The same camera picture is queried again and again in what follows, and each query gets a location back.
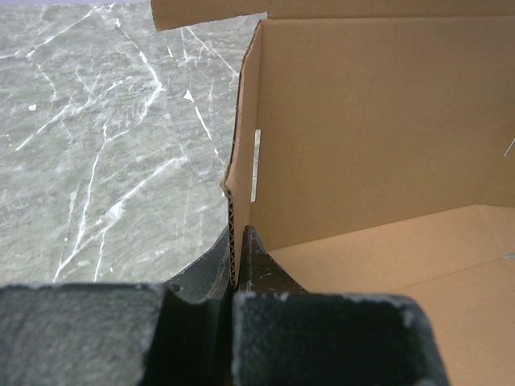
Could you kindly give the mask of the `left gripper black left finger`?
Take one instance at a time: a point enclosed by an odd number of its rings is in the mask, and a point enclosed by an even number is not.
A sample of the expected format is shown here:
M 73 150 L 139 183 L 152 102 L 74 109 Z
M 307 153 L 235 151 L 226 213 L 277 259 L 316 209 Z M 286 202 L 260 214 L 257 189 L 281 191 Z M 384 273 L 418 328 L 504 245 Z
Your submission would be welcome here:
M 4 285 L 4 385 L 226 385 L 229 235 L 160 283 Z

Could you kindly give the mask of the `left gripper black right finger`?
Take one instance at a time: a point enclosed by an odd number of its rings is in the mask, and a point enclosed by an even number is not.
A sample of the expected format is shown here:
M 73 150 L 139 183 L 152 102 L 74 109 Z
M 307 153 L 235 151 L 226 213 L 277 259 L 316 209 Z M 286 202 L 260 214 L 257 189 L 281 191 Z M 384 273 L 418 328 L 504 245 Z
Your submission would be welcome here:
M 236 385 L 446 385 L 431 324 L 411 298 L 313 294 L 244 231 L 233 297 Z

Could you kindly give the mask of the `brown cardboard box sheet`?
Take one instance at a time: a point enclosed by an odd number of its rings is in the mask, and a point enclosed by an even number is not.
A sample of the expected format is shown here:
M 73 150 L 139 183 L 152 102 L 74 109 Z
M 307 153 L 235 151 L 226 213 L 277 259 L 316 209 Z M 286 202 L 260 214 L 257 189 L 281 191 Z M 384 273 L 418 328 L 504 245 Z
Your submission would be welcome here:
M 413 299 L 446 385 L 513 384 L 513 2 L 151 8 L 159 31 L 265 15 L 223 182 L 235 293 L 252 226 L 310 293 Z

